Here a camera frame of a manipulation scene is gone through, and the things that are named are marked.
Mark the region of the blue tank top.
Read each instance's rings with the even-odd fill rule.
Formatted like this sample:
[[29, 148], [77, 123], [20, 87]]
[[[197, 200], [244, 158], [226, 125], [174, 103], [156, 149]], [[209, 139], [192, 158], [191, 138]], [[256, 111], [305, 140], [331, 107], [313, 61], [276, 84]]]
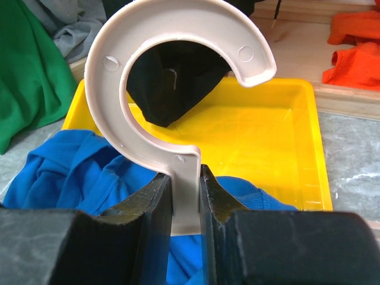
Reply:
[[[146, 186], [156, 172], [127, 160], [103, 137], [64, 130], [29, 152], [5, 194], [8, 208], [74, 208], [98, 216]], [[250, 210], [294, 210], [247, 180], [217, 176]], [[170, 238], [166, 284], [203, 284], [201, 236]]]

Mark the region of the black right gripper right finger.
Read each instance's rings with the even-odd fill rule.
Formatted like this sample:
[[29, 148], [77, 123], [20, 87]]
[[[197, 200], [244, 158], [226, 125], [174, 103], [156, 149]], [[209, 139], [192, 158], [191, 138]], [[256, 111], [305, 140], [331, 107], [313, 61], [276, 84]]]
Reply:
[[206, 165], [199, 213], [205, 284], [379, 283], [379, 246], [357, 214], [249, 210]]

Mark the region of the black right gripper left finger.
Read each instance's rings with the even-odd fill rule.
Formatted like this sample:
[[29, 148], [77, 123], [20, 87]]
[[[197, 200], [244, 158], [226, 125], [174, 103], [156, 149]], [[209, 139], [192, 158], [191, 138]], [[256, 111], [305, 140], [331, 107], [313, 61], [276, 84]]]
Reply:
[[164, 284], [171, 190], [159, 173], [99, 216], [1, 208], [1, 283]]

